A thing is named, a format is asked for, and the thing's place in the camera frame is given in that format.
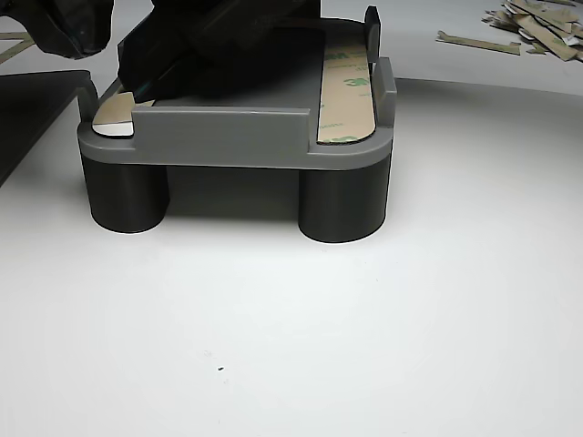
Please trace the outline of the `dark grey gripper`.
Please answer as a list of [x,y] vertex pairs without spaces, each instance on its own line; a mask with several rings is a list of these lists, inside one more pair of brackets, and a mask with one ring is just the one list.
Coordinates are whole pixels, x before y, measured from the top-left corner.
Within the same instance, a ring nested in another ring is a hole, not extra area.
[[118,79],[136,102],[245,90],[255,46],[287,18],[318,18],[319,1],[155,1],[118,45]]

